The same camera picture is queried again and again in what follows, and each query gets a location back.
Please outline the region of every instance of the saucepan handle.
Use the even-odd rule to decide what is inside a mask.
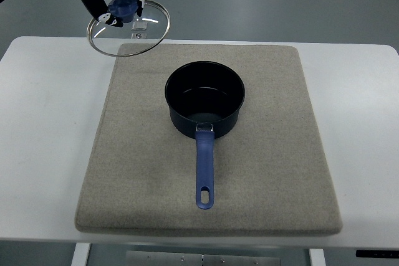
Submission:
[[[196,194],[197,206],[209,209],[213,206],[213,130],[197,130],[195,132],[197,145]]]

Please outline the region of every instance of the metal bracket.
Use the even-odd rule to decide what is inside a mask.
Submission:
[[[279,258],[127,251],[126,266],[281,266]]]

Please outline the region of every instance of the beige felt mat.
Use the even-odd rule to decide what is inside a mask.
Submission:
[[[196,60],[231,67],[246,87],[236,126],[215,142],[210,210],[195,203],[195,140],[173,126],[164,96],[172,71]],[[338,233],[297,49],[162,44],[117,59],[75,224],[83,232],[158,236]]]

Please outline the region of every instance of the gray floor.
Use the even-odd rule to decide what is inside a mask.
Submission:
[[[387,44],[399,50],[399,0],[156,1],[171,14],[169,39]],[[80,0],[5,0],[0,4],[0,57],[19,36],[84,37],[90,19]],[[25,245],[32,261],[56,265],[40,260],[54,251],[54,244],[18,242],[0,243],[7,252],[4,258],[1,251],[0,264],[7,265],[4,259],[12,257],[12,248]],[[70,247],[59,250],[66,261]],[[25,265],[17,252],[17,262],[10,265]],[[326,259],[329,266],[384,265],[356,259],[354,250],[328,250]]]

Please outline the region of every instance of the white table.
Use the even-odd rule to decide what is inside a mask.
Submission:
[[[330,237],[84,234],[74,214],[115,59],[85,38],[20,37],[0,62],[0,239],[399,249],[399,56],[385,45],[298,48],[344,223]]]

